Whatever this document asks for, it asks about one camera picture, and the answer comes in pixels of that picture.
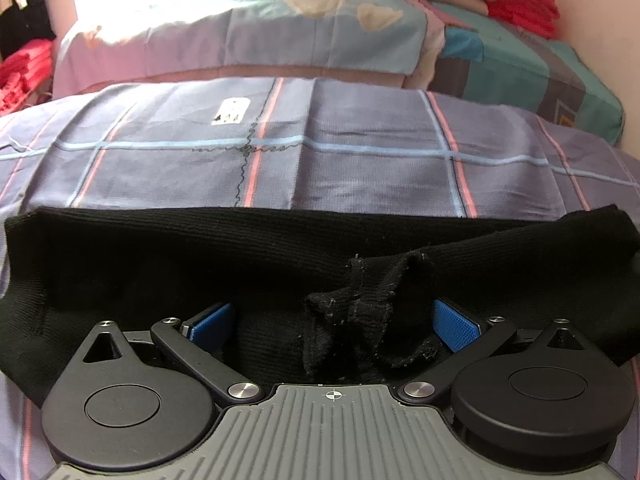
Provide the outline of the black knit pants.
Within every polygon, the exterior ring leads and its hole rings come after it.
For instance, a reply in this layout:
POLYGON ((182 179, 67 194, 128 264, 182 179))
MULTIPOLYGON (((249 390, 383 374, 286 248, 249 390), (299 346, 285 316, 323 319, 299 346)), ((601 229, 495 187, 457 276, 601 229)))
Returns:
POLYGON ((445 357, 433 304, 639 351, 639 233, 608 206, 554 221, 274 209, 40 208, 6 222, 1 368, 36 403, 96 323, 214 304, 221 359, 262 385, 391 382, 445 357))

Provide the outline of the lavender plaid bed sheet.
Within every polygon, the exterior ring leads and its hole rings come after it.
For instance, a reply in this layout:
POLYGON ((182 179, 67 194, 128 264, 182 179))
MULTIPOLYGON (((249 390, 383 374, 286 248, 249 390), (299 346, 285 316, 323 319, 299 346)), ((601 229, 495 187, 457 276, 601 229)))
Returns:
POLYGON ((329 79, 115 84, 6 115, 1 214, 259 207, 639 214, 639 163, 527 110, 329 79))

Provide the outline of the teal patchwork pillow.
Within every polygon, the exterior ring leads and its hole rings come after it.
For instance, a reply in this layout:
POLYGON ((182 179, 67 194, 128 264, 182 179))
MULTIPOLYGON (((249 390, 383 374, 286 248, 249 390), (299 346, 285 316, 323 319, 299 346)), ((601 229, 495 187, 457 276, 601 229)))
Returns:
POLYGON ((569 44, 448 3, 419 1, 445 24, 431 91, 522 108, 552 124, 620 143, 622 103, 569 44))

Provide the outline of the light blue floral pillow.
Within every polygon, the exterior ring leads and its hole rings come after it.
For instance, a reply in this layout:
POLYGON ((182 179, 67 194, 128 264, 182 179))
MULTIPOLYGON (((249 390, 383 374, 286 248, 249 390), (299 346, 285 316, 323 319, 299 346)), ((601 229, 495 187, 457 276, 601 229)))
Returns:
POLYGON ((53 95, 265 76, 424 90, 444 45, 419 0, 102 0, 62 40, 53 95))

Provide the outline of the red clothes pile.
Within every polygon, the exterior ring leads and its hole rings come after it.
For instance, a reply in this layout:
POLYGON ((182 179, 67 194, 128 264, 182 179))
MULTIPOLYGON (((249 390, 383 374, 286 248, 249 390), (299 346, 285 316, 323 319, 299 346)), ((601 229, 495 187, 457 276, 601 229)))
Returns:
POLYGON ((53 74, 53 42, 33 39, 1 62, 1 115, 18 110, 53 74))

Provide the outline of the red knit cloth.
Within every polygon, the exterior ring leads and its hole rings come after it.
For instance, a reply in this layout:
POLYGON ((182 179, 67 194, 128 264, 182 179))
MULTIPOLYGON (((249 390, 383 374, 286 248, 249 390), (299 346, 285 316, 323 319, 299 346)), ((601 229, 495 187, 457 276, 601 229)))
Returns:
POLYGON ((544 39, 555 35, 560 12, 555 0, 496 0, 487 3, 488 16, 544 39))

